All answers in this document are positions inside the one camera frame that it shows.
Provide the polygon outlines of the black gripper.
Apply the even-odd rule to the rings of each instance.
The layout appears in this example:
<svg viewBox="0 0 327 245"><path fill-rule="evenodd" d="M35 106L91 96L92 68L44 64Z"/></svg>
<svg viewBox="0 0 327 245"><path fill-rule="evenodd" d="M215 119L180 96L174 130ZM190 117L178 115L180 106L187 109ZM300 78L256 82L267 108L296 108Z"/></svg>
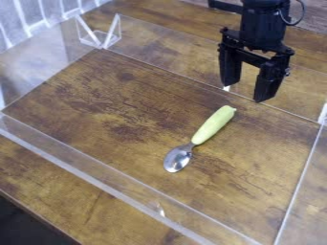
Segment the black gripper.
<svg viewBox="0 0 327 245"><path fill-rule="evenodd" d="M239 30L222 29L222 83L230 86L239 82L243 62L259 67L252 99L263 102L276 96L294 55L283 45L286 27L292 25L290 0L242 0L242 3Z"/></svg>

